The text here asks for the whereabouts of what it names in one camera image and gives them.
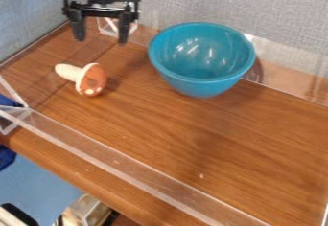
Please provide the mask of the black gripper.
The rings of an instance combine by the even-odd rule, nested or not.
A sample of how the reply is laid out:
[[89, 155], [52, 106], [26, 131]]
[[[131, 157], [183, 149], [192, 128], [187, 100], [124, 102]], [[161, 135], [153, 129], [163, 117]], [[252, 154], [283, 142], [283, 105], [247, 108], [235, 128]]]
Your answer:
[[74, 36], [82, 41], [86, 36], [85, 17], [108, 17], [120, 19], [120, 43], [129, 40], [132, 22], [140, 17], [141, 0], [64, 0], [64, 14], [73, 25]]

